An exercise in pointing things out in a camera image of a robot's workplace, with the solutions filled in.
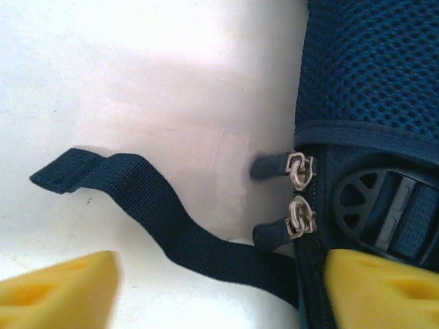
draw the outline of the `navy webbing strap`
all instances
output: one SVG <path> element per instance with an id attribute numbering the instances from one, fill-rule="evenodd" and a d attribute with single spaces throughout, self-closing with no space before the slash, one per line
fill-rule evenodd
<path id="1" fill-rule="evenodd" d="M 223 241 L 201 228 L 167 180 L 141 156 L 104 158 L 70 149 L 30 179 L 59 194 L 82 187 L 101 190 L 139 222 L 176 264 L 217 280 L 263 289 L 298 307 L 292 258 Z"/>

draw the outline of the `zipper track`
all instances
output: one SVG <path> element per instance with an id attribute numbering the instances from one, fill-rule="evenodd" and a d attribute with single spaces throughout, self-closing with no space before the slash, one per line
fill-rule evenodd
<path id="1" fill-rule="evenodd" d="M 317 182 L 313 179 L 305 196 L 311 199 L 311 209 L 316 212 Z M 326 251 L 322 249 L 317 233 L 306 234 L 296 242 L 296 255 L 309 329 L 337 329 L 324 283 Z"/>

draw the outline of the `white background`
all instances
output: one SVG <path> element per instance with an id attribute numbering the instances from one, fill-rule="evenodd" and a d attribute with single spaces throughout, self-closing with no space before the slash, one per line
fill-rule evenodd
<path id="1" fill-rule="evenodd" d="M 295 328 L 277 297 L 168 261 L 107 195 L 28 177 L 72 146 L 141 154 L 201 226 L 250 242 L 292 197 L 247 171 L 292 149 L 306 19 L 305 0 L 0 0 L 0 279 L 113 249 L 112 328 Z"/>

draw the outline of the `black plastic buckle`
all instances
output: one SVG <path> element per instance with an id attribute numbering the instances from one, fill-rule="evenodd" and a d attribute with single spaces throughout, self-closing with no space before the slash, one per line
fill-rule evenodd
<path id="1" fill-rule="evenodd" d="M 389 174 L 399 179 L 396 192 L 382 191 L 385 178 Z M 335 222 L 346 238 L 365 252 L 423 267 L 424 260 L 428 258 L 433 244 L 438 243 L 436 240 L 439 239 L 439 234 L 434 234 L 435 237 L 431 241 L 426 241 L 428 246 L 424 254 L 416 260 L 405 259 L 389 252 L 389 246 L 401 224 L 400 221 L 406 208 L 410 206 L 410 197 L 418 184 L 424 184 L 439 191 L 439 179 L 434 175 L 404 169 L 369 169 L 354 172 L 336 186 L 333 194 Z M 351 194 L 356 194 L 356 196 L 349 195 L 349 197 L 350 199 L 356 198 L 356 203 L 354 205 L 343 204 L 342 193 L 350 193 L 350 191 L 355 192 Z M 386 214 L 378 220 L 381 229 L 375 241 L 367 243 L 361 236 L 380 195 L 391 199 L 390 206 Z"/>

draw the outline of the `zipper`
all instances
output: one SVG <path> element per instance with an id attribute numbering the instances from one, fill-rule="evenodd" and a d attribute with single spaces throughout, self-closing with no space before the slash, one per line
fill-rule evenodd
<path id="1" fill-rule="evenodd" d="M 313 181 L 316 172 L 316 162 L 313 156 L 305 156 L 302 152 L 288 155 L 285 173 L 296 190 L 296 195 L 289 204 L 289 216 L 285 226 L 291 240 L 299 239 L 304 234 L 317 230 L 316 212 L 304 198 L 305 190 Z M 315 199 L 316 183 L 313 182 L 313 198 Z"/>
<path id="2" fill-rule="evenodd" d="M 300 188 L 297 188 L 296 183 L 292 179 L 297 196 L 294 200 L 300 197 L 300 202 L 306 211 L 300 213 L 300 217 L 306 226 L 306 223 L 313 229 L 304 231 L 300 236 L 294 238 L 296 259 L 298 262 L 298 270 L 302 278 L 303 298 L 305 303 L 306 317 L 308 319 L 309 329 L 336 329 L 331 305 L 326 294 L 324 283 L 324 263 L 326 252 L 322 249 L 317 234 L 316 225 L 316 193 L 317 181 L 313 179 L 317 175 L 315 154 L 309 153 L 310 156 L 305 156 L 305 162 L 302 156 L 297 156 L 297 162 L 301 161 L 304 165 L 302 169 L 296 169 L 298 165 L 291 166 L 293 170 L 297 170 L 301 182 Z"/>

